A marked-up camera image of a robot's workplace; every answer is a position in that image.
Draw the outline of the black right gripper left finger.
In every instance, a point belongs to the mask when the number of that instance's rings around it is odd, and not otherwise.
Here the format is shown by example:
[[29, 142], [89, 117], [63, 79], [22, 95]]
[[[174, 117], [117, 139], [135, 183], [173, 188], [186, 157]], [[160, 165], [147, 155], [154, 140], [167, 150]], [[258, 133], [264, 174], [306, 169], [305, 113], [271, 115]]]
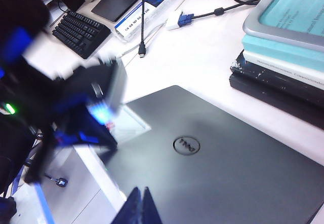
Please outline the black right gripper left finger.
[[133, 188], [127, 200], [114, 217], [111, 224], [134, 224], [139, 223], [141, 206], [141, 192], [138, 187]]

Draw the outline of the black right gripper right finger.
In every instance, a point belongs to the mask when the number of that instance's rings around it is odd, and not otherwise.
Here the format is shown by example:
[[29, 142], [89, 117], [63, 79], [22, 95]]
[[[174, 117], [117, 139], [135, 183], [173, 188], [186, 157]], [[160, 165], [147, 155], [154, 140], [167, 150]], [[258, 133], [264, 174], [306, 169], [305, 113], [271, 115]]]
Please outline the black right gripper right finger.
[[144, 189], [144, 195], [142, 199], [142, 223], [162, 224], [162, 220], [148, 187]]

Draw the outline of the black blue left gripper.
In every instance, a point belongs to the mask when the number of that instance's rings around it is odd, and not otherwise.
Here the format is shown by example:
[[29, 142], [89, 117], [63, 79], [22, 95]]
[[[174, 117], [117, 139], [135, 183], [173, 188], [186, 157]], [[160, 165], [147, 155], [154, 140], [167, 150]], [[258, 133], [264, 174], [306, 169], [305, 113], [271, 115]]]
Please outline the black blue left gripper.
[[107, 128], [112, 112], [112, 66], [79, 66], [73, 74], [43, 82], [43, 129], [54, 133], [58, 145], [102, 146], [117, 142]]

